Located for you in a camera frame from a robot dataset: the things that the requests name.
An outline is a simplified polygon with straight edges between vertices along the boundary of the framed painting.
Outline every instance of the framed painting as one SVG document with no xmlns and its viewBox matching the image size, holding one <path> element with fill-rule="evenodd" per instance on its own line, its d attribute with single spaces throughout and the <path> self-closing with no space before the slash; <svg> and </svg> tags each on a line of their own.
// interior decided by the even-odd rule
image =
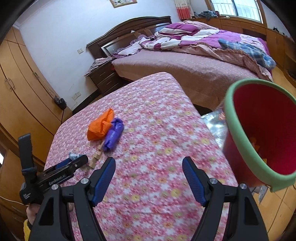
<svg viewBox="0 0 296 241">
<path fill-rule="evenodd" d="M 128 4 L 137 3 L 137 0 L 110 0 L 113 7 L 121 7 Z"/>
</svg>

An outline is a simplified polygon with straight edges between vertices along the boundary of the curtain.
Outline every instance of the curtain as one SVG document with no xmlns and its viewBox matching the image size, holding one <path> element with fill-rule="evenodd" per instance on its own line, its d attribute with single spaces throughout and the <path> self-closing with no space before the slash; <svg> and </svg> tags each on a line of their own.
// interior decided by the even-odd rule
<svg viewBox="0 0 296 241">
<path fill-rule="evenodd" d="M 190 0 L 175 0 L 180 19 L 188 19 L 194 16 Z"/>
</svg>

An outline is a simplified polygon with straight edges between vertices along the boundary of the bolt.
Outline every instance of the bolt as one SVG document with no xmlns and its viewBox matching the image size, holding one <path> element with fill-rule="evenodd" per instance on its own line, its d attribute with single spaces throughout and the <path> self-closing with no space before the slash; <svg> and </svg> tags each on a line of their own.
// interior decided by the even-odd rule
<svg viewBox="0 0 296 241">
<path fill-rule="evenodd" d="M 83 178 L 83 179 L 81 179 L 81 183 L 82 184 L 87 184 L 88 183 L 88 181 L 89 181 L 89 179 L 88 178 Z"/>
<path fill-rule="evenodd" d="M 216 184 L 218 180 L 216 178 L 210 178 L 210 183 Z"/>
<path fill-rule="evenodd" d="M 58 188 L 59 188 L 59 185 L 57 184 L 52 185 L 52 190 L 57 190 Z"/>
<path fill-rule="evenodd" d="M 244 184 L 244 183 L 241 183 L 241 184 L 240 184 L 240 188 L 241 188 L 241 189 L 247 189 L 248 186 L 247 186 L 246 184 Z"/>
</svg>

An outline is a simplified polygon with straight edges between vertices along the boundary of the window frame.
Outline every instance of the window frame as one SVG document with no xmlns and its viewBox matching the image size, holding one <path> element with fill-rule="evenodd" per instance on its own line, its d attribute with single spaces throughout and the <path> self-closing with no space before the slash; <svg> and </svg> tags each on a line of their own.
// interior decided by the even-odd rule
<svg viewBox="0 0 296 241">
<path fill-rule="evenodd" d="M 209 10 L 211 10 L 211 11 L 215 11 L 214 6 L 213 6 L 213 3 L 212 3 L 211 0 L 205 0 L 205 3 L 207 4 L 207 8 L 208 8 Z M 236 8 L 235 3 L 234 3 L 233 0 L 232 0 L 232 3 L 233 3 L 233 5 L 234 5 L 235 13 L 237 14 L 237 8 Z M 245 20 L 245 22 L 255 22 L 255 23 L 258 24 L 258 25 L 262 25 L 262 26 L 264 26 L 264 27 L 267 27 L 267 24 L 266 24 L 266 18 L 265 18 L 265 14 L 264 14 L 264 10 L 263 10 L 263 7 L 262 7 L 262 4 L 261 4 L 260 0 L 257 0 L 257 4 L 258 4 L 259 11 L 260 11 L 259 16 L 260 16 L 262 22 L 257 21 L 257 20 L 255 20 L 255 19 L 245 18 L 245 17 L 241 17 L 241 16 L 235 16 L 235 15 L 228 15 L 228 16 L 230 16 L 230 17 L 232 17 L 232 18 L 240 18 L 240 19 L 242 19 L 242 20 Z"/>
</svg>

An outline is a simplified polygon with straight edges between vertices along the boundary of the orange trash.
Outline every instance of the orange trash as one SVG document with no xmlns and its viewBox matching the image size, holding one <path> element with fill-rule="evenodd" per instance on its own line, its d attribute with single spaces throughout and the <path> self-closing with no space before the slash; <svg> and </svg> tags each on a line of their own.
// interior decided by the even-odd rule
<svg viewBox="0 0 296 241">
<path fill-rule="evenodd" d="M 110 108 L 89 124 L 87 139 L 89 141 L 103 140 L 112 126 L 111 121 L 113 119 L 114 111 Z"/>
</svg>

